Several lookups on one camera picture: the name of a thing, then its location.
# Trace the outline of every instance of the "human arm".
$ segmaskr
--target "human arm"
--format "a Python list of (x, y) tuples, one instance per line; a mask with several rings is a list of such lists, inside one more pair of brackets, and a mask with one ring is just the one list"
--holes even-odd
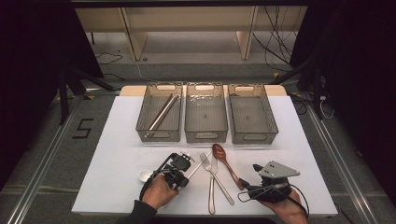
[(168, 204), (178, 195), (177, 189), (171, 189), (163, 175), (157, 175), (146, 189), (142, 201), (134, 201), (134, 210), (128, 217), (120, 218), (116, 224), (143, 224), (154, 217), (157, 210)]
[[(289, 196), (297, 203), (301, 203), (300, 196), (294, 189)], [(286, 199), (280, 203), (259, 202), (271, 209), (285, 224), (308, 223), (304, 210), (291, 200)]]

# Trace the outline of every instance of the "metal utensil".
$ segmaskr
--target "metal utensil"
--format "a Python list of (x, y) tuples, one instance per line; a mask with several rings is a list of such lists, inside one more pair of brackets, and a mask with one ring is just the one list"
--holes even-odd
[[(212, 164), (211, 164), (212, 172), (213, 174), (216, 174), (218, 172), (218, 159), (212, 155)], [(214, 200), (214, 184), (215, 184), (215, 178), (213, 175), (210, 176), (210, 188), (209, 188), (209, 213), (210, 214), (215, 214), (215, 200)]]
[(178, 95), (174, 95), (173, 93), (171, 93), (169, 95), (169, 98), (166, 100), (166, 102), (163, 105), (163, 107), (161, 108), (160, 112), (158, 112), (158, 115), (155, 117), (154, 121), (152, 121), (151, 125), (149, 126), (146, 137), (152, 137), (154, 135), (154, 133), (152, 131), (155, 131), (158, 129), (161, 122), (163, 122), (163, 119), (165, 118), (165, 116), (169, 112), (169, 110), (172, 108), (172, 105), (175, 103), (177, 98), (178, 98)]
[(210, 172), (210, 174), (213, 175), (213, 177), (216, 179), (216, 181), (218, 182), (221, 191), (224, 193), (225, 197), (227, 198), (228, 202), (230, 204), (234, 204), (233, 202), (233, 198), (231, 198), (230, 194), (227, 192), (227, 190), (224, 188), (224, 186), (221, 184), (221, 182), (219, 181), (218, 177), (212, 172), (212, 166), (210, 165), (209, 160), (207, 159), (207, 156), (205, 155), (205, 153), (201, 154), (201, 161), (202, 161), (202, 165), (204, 166), (204, 168)]
[(228, 171), (230, 171), (230, 174), (233, 177), (233, 181), (235, 182), (236, 186), (238, 186), (238, 188), (240, 189), (243, 189), (244, 187), (242, 186), (241, 181), (239, 181), (238, 176), (236, 176), (230, 164), (228, 164), (227, 162), (224, 148), (222, 148), (222, 146), (219, 144), (213, 144), (212, 151), (213, 156), (216, 157), (216, 159), (218, 159), (219, 161), (224, 162), (224, 164), (227, 166)]
[[(208, 156), (210, 156), (210, 154), (212, 154), (212, 151), (210, 151), (209, 153), (207, 153), (206, 156), (208, 157)], [(188, 178), (188, 179), (191, 179), (192, 176), (195, 174), (195, 172), (198, 170), (198, 168), (201, 167), (201, 165), (202, 165), (202, 162), (200, 162), (200, 163), (195, 167), (195, 169), (191, 172), (191, 174), (190, 174), (189, 176), (187, 176), (187, 178)]]

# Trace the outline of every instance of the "wooden spoon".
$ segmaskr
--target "wooden spoon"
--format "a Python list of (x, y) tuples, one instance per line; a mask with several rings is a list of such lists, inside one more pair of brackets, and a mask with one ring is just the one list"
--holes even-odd
[(240, 188), (240, 189), (243, 189), (244, 187), (242, 186), (242, 183), (239, 181), (238, 176), (236, 176), (236, 174), (233, 172), (233, 169), (231, 168), (230, 164), (228, 164), (228, 162), (226, 160), (224, 148), (222, 148), (222, 146), (219, 144), (213, 144), (212, 151), (213, 151), (213, 156), (216, 159), (218, 159), (219, 161), (224, 162), (224, 164), (227, 166), (228, 171), (230, 171), (230, 174), (233, 177), (233, 181), (235, 181), (235, 183), (236, 183), (236, 186), (238, 186), (238, 188)]

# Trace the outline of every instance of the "gray floor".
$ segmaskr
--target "gray floor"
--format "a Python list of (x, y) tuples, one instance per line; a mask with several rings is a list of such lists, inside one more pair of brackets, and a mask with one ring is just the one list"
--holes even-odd
[[(266, 43), (268, 33), (257, 33), (257, 37)], [(287, 45), (292, 49), (294, 34), (288, 37)], [(107, 52), (119, 54), (120, 60), (114, 63), (102, 64), (106, 75), (105, 81), (115, 87), (125, 85), (144, 84), (147, 80), (182, 80), (182, 81), (222, 81), (230, 82), (263, 82), (274, 80), (274, 73), (279, 72), (270, 66), (284, 70), (290, 69), (280, 60), (265, 54), (257, 41), (253, 41), (249, 59), (241, 60), (239, 47), (234, 33), (152, 33), (142, 60), (134, 63), (127, 49), (122, 34), (95, 34), (95, 45), (92, 45), (99, 56)], [(270, 48), (281, 53), (277, 44), (272, 42)], [(264, 58), (271, 65), (265, 64)], [(99, 63), (108, 63), (119, 56), (102, 55)], [(283, 85), (288, 92), (296, 91), (294, 77)], [(78, 189), (91, 162), (97, 142), (100, 138), (106, 117), (117, 93), (96, 91), (97, 86), (85, 82), (89, 89), (87, 96), (81, 101), (70, 99), (75, 108), (72, 119), (64, 130), (64, 138), (59, 143), (53, 155), (48, 170), (40, 181), (39, 188), (31, 203), (26, 204), (27, 211), (22, 223), (113, 223), (117, 217), (83, 217), (71, 213), (71, 207), (77, 197)], [(323, 136), (319, 134), (318, 126), (313, 114), (305, 105), (296, 102), (295, 108), (303, 125), (308, 142), (317, 160), (318, 167), (333, 201), (350, 217), (354, 223), (367, 223), (361, 217), (361, 210), (357, 208), (356, 197), (351, 195), (346, 184), (345, 176), (340, 174), (334, 157), (326, 147)], [(332, 109), (325, 105), (324, 110)], [(60, 129), (60, 102), (54, 99), (49, 106), (46, 118), (43, 120), (36, 137), (32, 141), (31, 149), (26, 151), (16, 167), (12, 177), (0, 193), (0, 223), (7, 223), (13, 214), (15, 206), (21, 196), (33, 181), (37, 167), (41, 167), (43, 158), (53, 146), (52, 139)], [(78, 139), (85, 132), (78, 131), (82, 119), (86, 127), (92, 130), (88, 138)], [(356, 148), (345, 132), (343, 124), (336, 115), (332, 119), (324, 119), (322, 127), (327, 129), (333, 140), (333, 147), (346, 162), (346, 167), (352, 176), (353, 183), (361, 191), (363, 199), (368, 203), (376, 222), (396, 223), (396, 210), (387, 195), (376, 182), (375, 177), (367, 167), (364, 159), (357, 156)], [(331, 218), (309, 218), (310, 223), (350, 223), (341, 213)], [(153, 223), (260, 223), (259, 219), (154, 219)]]

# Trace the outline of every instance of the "butter knife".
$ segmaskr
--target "butter knife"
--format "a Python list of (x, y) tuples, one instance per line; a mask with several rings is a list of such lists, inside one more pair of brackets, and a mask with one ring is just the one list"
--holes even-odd
[[(212, 172), (216, 174), (218, 172), (218, 160), (212, 155)], [(210, 189), (209, 189), (209, 213), (215, 214), (215, 200), (214, 200), (214, 184), (215, 178), (213, 175), (210, 176)]]

